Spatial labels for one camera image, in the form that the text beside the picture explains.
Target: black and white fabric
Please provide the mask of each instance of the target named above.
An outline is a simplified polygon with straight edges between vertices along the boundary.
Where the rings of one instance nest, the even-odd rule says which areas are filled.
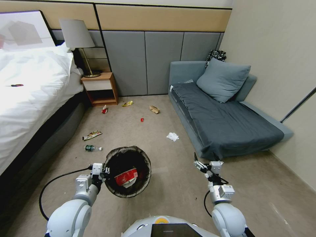
[[[219,61],[225,61],[226,59],[226,52],[222,51],[222,50],[211,50],[210,53],[208,54],[207,58],[206,58],[206,64],[205,64],[205,68],[207,68],[207,66],[210,63],[210,60],[212,58],[215,58]]]

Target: beige carpet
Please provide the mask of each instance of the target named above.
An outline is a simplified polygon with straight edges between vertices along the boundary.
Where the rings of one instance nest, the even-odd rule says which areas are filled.
[[[121,107],[128,99],[134,104]],[[150,105],[161,113],[152,113]],[[82,141],[82,136],[96,129],[103,134]],[[169,132],[180,139],[167,139]],[[104,150],[88,153],[85,144]],[[134,198],[121,199],[103,185],[85,236],[120,236],[134,221],[150,215],[183,218],[219,235],[203,207],[207,180],[193,165],[194,148],[167,95],[124,97],[118,106],[109,106],[107,114],[101,113],[101,107],[90,108],[73,138],[7,206],[0,235],[44,236],[46,221],[38,208],[44,184],[60,174],[104,162],[111,149],[132,145],[144,150],[151,160],[153,174],[148,187]],[[58,179],[45,190],[43,208],[48,216],[71,199],[78,175]],[[222,175],[234,186],[233,205],[243,212],[256,236],[315,235],[316,194],[271,153],[226,158]],[[207,206],[212,210],[210,200]]]

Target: lamp base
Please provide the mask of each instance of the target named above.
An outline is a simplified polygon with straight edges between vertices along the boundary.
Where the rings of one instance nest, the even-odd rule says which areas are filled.
[[[100,75],[101,75],[101,73],[99,73],[99,72],[92,72],[92,74],[84,74],[83,76],[91,78],[91,77],[98,77]]]

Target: lamp shade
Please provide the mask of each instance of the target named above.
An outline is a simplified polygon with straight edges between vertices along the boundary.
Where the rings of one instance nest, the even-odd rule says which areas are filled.
[[[67,47],[90,48],[95,46],[84,21],[60,19],[59,23],[62,28]]]

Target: table lamp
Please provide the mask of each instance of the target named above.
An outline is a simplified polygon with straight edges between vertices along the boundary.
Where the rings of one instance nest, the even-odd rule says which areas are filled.
[[[59,20],[63,36],[68,48],[82,48],[83,55],[85,56],[90,74],[83,75],[84,77],[98,77],[99,72],[92,72],[88,59],[86,57],[85,50],[83,48],[94,47],[95,44],[92,41],[91,35],[82,20],[73,19],[60,19]]]

